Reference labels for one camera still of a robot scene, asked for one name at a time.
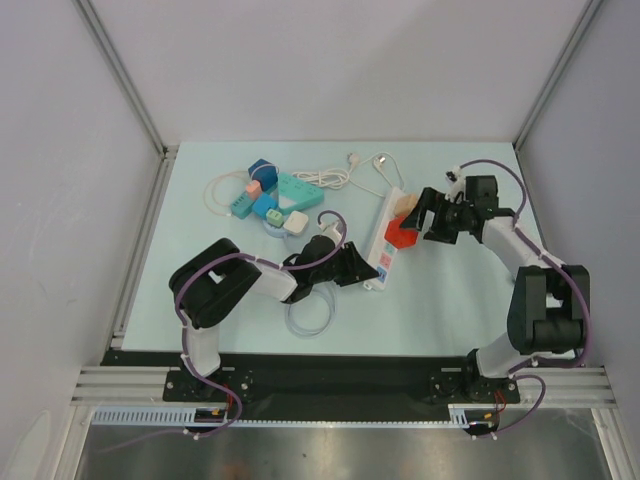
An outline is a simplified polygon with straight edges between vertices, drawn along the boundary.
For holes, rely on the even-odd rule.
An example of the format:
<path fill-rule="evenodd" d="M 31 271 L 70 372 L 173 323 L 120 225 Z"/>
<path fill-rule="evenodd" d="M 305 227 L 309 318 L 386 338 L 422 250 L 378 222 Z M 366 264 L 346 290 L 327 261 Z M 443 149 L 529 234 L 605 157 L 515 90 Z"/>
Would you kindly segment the beige cube plug adapter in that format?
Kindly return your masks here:
<path fill-rule="evenodd" d="M 408 216 L 413 209 L 416 207 L 418 203 L 418 197 L 416 194 L 408 194 L 404 195 L 396 201 L 394 206 L 394 216 L 395 217 L 406 217 Z"/>

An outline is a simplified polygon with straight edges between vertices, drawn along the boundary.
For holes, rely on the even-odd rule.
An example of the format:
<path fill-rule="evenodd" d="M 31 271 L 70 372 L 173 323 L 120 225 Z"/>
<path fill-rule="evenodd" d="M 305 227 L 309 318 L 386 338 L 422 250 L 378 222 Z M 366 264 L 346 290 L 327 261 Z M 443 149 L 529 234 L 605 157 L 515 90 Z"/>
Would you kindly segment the white multicolour power strip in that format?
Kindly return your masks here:
<path fill-rule="evenodd" d="M 378 276 L 364 282 L 364 288 L 368 291 L 382 292 L 387 286 L 397 248 L 385 239 L 385 234 L 389 223 L 395 218 L 395 205 L 403 196 L 403 190 L 392 187 L 377 217 L 365 257 L 366 262 L 376 270 Z"/>

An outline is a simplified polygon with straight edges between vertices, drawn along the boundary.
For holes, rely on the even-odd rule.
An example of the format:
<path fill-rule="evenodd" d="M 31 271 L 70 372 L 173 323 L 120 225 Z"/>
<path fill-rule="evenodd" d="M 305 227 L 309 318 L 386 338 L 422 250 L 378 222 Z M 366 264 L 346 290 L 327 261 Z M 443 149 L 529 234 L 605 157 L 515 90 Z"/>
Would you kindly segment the red cube plug adapter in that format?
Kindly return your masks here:
<path fill-rule="evenodd" d="M 405 217 L 396 217 L 391 220 L 386 228 L 384 239 L 398 250 L 411 248 L 416 245 L 418 232 L 401 227 Z"/>

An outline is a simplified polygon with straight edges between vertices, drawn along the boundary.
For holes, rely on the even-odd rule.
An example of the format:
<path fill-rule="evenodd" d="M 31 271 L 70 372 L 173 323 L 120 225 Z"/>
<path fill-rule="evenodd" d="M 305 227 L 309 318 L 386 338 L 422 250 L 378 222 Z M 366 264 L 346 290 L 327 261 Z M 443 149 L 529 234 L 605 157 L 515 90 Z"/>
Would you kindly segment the green small plug adapter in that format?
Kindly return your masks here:
<path fill-rule="evenodd" d="M 283 214 L 275 209 L 269 209 L 266 213 L 265 218 L 267 223 L 274 228 L 281 228 L 284 224 Z"/>

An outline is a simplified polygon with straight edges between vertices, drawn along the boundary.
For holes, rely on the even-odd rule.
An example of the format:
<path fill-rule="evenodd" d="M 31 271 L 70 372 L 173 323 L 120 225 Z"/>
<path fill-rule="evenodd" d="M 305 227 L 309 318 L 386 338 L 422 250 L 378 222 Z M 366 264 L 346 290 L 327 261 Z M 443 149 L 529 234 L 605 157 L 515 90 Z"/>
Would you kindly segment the teal triangular power strip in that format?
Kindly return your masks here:
<path fill-rule="evenodd" d="M 277 203 L 285 216 L 293 211 L 304 211 L 324 202 L 324 191 L 288 173 L 279 173 L 277 183 L 266 194 Z"/>

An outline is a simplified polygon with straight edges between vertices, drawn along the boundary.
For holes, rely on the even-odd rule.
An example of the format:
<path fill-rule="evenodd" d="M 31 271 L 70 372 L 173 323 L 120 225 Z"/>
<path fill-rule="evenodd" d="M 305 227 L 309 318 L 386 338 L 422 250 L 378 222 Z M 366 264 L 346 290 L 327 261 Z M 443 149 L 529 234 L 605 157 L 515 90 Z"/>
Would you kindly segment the light blue cube adapter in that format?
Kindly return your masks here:
<path fill-rule="evenodd" d="M 253 203 L 252 211 L 255 215 L 265 220 L 270 210 L 278 210 L 278 202 L 270 195 L 262 193 Z"/>

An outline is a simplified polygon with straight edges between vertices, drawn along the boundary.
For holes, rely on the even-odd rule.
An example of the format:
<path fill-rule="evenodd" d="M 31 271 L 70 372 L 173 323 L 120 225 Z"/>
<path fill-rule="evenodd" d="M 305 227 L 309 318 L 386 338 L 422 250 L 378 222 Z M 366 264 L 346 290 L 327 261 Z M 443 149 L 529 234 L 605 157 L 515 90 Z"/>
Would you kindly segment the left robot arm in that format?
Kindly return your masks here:
<path fill-rule="evenodd" d="M 345 287 L 378 277 L 352 242 L 322 234 L 280 264 L 244 253 L 228 238 L 216 241 L 168 282 L 181 322 L 182 361 L 189 370 L 185 388 L 199 400 L 218 393 L 219 325 L 249 292 L 291 305 L 318 284 Z"/>

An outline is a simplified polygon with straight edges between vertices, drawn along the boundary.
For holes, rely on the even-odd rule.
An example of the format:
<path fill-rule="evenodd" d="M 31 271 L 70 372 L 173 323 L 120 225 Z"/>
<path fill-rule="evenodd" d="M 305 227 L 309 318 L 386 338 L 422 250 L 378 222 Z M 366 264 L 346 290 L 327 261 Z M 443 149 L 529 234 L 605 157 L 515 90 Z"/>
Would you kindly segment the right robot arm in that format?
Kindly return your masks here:
<path fill-rule="evenodd" d="M 462 391 L 473 401 L 493 394 L 497 378 L 534 363 L 573 368 L 590 346 L 587 269 L 551 255 L 525 233 L 519 217 L 519 211 L 501 206 L 495 177 L 460 176 L 447 193 L 424 188 L 400 225 L 444 244 L 455 244 L 466 232 L 514 279 L 505 333 L 471 351 L 471 370 L 461 376 Z"/>

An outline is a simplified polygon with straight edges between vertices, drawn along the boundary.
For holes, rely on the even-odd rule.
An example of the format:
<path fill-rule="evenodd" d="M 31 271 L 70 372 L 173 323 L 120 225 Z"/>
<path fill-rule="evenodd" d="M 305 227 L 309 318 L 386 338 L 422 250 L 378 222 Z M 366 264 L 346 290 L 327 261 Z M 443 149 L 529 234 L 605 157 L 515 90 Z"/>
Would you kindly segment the pink small plug adapter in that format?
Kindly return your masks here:
<path fill-rule="evenodd" d="M 246 185 L 245 192 L 251 201 L 255 201 L 263 193 L 261 183 L 258 180 L 251 180 Z"/>

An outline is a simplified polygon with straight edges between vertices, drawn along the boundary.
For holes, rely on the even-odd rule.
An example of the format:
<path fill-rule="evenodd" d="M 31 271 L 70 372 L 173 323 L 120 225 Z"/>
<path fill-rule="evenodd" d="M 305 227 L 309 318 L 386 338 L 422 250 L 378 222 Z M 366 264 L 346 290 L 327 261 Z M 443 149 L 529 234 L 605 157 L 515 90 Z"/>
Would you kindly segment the white square charger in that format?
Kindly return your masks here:
<path fill-rule="evenodd" d="M 298 237 L 305 232 L 308 224 L 309 217 L 305 213 L 292 211 L 283 223 L 282 228 L 287 234 Z"/>

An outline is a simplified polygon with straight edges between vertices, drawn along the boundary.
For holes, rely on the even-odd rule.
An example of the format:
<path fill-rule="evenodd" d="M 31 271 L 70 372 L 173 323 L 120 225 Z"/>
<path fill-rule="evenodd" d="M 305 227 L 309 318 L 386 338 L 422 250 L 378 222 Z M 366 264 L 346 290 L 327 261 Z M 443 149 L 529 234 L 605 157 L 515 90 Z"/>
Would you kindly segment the dark blue cube adapter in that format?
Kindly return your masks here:
<path fill-rule="evenodd" d="M 277 184 L 277 167 L 265 159 L 258 159 L 248 168 L 248 174 L 252 181 L 257 181 L 261 189 L 266 192 Z"/>

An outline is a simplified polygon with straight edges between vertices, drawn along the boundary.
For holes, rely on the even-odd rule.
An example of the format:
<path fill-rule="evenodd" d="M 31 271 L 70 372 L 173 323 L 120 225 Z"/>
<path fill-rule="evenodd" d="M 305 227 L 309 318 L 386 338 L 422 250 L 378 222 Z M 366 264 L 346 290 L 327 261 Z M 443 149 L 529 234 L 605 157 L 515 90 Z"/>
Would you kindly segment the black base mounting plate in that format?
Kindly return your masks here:
<path fill-rule="evenodd" d="M 204 384 L 176 353 L 111 350 L 109 367 L 167 367 L 163 400 L 228 403 L 244 421 L 420 422 L 451 404 L 519 403 L 517 384 L 488 379 L 464 357 L 368 357 L 224 353 Z"/>

